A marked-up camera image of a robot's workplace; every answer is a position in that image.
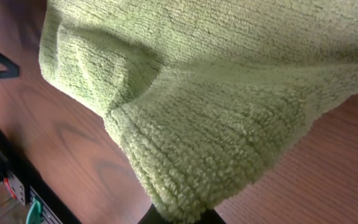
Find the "wooden table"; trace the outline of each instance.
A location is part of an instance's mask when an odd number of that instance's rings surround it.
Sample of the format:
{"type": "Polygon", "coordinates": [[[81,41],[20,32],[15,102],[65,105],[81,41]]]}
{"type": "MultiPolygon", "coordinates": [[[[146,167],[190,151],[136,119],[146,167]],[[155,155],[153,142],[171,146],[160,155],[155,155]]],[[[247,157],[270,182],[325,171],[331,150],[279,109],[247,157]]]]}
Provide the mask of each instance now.
{"type": "MultiPolygon", "coordinates": [[[[101,118],[41,77],[45,3],[6,4],[0,0],[0,51],[21,66],[21,78],[0,80],[0,128],[83,223],[137,223],[150,199],[101,118]],[[31,22],[18,26],[12,17],[31,22]]],[[[216,210],[227,223],[358,223],[358,95],[216,210]]]]}

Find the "teal object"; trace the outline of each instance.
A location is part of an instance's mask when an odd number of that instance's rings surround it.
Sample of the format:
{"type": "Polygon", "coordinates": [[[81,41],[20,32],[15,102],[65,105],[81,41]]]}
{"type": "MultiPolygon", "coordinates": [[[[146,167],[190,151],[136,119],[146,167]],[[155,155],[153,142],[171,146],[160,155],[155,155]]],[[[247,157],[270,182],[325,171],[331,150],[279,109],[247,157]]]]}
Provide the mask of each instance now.
{"type": "Polygon", "coordinates": [[[42,204],[35,198],[27,214],[25,224],[41,224],[43,221],[42,204]]]}
{"type": "Polygon", "coordinates": [[[49,0],[39,62],[193,223],[358,93],[358,0],[49,0]]]}

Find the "light green cloth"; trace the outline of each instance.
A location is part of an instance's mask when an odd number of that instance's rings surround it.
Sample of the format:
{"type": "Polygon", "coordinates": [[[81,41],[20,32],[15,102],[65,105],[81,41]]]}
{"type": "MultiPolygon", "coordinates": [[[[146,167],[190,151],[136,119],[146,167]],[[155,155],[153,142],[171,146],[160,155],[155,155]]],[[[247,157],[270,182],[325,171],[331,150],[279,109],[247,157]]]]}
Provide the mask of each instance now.
{"type": "Polygon", "coordinates": [[[39,60],[189,223],[358,92],[358,0],[49,0],[39,60]]]}

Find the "tabletop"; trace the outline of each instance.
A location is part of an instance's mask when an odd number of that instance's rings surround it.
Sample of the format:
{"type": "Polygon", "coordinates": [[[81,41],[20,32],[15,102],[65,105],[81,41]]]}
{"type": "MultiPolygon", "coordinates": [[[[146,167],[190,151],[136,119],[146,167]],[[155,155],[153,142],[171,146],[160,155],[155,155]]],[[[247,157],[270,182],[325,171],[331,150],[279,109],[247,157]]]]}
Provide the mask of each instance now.
{"type": "MultiPolygon", "coordinates": [[[[44,14],[45,1],[0,0],[0,52],[21,67],[0,80],[0,128],[81,222],[137,223],[150,199],[102,119],[40,74],[44,14]]],[[[216,210],[227,223],[358,223],[358,95],[216,210]]]]}

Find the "wire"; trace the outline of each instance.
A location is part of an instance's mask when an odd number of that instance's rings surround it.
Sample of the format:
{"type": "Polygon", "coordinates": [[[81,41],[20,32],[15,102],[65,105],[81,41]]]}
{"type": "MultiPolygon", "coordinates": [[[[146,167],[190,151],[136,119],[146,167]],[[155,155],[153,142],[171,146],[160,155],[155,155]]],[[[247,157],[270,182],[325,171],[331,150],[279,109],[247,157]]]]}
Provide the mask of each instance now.
{"type": "Polygon", "coordinates": [[[7,189],[9,190],[9,192],[11,193],[12,197],[14,199],[17,199],[16,195],[13,193],[12,189],[11,189],[11,186],[9,185],[9,180],[8,178],[4,178],[4,184],[6,185],[7,189]]]}

